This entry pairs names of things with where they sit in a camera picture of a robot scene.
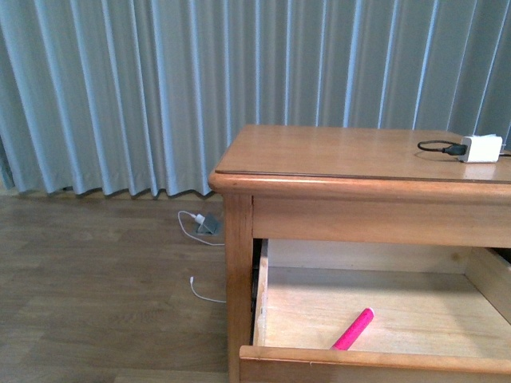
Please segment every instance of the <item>nightstand top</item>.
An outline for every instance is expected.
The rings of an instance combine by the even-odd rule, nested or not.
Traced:
[[[248,125],[215,172],[511,184],[511,158],[464,164],[455,156],[419,150],[417,143],[424,140],[461,142],[461,137],[443,131]]]

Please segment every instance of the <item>wooden table leg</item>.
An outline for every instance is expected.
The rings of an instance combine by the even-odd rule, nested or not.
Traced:
[[[224,195],[229,381],[240,381],[240,347],[252,325],[252,196]]]

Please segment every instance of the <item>white charger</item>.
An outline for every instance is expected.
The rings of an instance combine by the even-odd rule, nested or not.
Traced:
[[[465,154],[458,159],[467,163],[497,162],[501,154],[502,137],[495,134],[487,136],[465,136],[461,145],[466,146]]]

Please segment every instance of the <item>curtain fold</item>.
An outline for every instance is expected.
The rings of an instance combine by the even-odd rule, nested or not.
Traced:
[[[245,124],[496,133],[509,0],[2,0],[0,170],[20,192],[210,191]]]

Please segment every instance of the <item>wooden floor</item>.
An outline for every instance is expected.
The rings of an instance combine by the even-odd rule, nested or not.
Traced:
[[[225,305],[189,286],[224,298],[224,249],[180,209],[222,206],[0,196],[0,382],[227,381]]]

